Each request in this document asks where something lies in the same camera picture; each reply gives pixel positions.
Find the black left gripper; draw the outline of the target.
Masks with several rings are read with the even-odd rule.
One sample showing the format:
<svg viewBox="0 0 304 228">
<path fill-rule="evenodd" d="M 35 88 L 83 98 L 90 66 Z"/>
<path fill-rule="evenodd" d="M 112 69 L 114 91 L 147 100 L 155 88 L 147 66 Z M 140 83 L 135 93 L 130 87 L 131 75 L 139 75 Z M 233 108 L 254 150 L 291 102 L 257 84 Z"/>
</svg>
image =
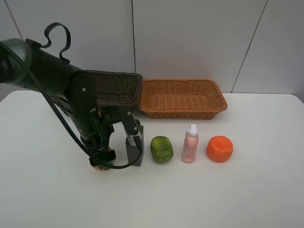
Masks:
<svg viewBox="0 0 304 228">
<path fill-rule="evenodd" d="M 114 132 L 113 124 L 122 121 L 121 106 L 99 108 L 91 106 L 81 110 L 80 107 L 70 105 L 68 115 L 80 134 L 77 138 L 72 130 L 68 130 L 71 138 L 84 152 L 95 152 L 94 156 L 103 162 L 112 162 L 116 159 L 115 150 L 109 147 L 110 136 Z M 95 170 L 107 170 L 91 157 L 90 165 Z"/>
</svg>

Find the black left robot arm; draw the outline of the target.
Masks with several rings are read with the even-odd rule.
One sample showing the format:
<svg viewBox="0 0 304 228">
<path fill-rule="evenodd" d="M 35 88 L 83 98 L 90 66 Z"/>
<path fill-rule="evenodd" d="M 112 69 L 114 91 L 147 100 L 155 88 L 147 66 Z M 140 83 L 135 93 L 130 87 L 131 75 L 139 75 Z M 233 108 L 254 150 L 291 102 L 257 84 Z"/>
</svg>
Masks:
<svg viewBox="0 0 304 228">
<path fill-rule="evenodd" d="M 114 129 L 95 96 L 95 81 L 86 71 L 57 58 L 27 39 L 0 43 L 0 81 L 40 92 L 76 144 L 89 156 L 92 167 L 115 166 L 109 139 Z"/>
</svg>

